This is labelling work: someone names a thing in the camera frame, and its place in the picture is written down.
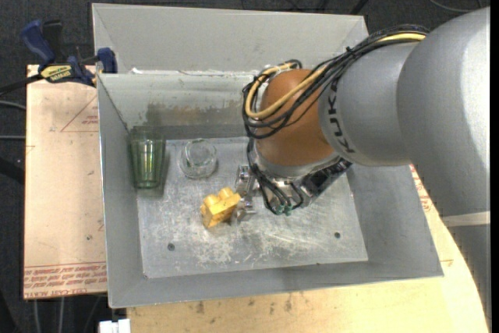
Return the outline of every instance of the scratched metal surface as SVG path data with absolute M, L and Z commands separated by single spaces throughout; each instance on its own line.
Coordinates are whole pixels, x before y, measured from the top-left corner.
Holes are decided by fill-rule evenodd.
M 210 178 L 183 175 L 178 159 L 185 141 L 173 140 L 167 145 L 163 198 L 137 198 L 143 272 L 148 278 L 367 260 L 346 177 L 290 217 L 274 216 L 258 198 L 258 214 L 252 220 L 239 227 L 222 223 L 205 229 L 200 215 L 203 198 L 224 186 L 233 187 L 237 166 L 246 162 L 246 138 L 211 141 L 218 151 L 218 169 Z M 168 249 L 169 243 L 174 250 Z

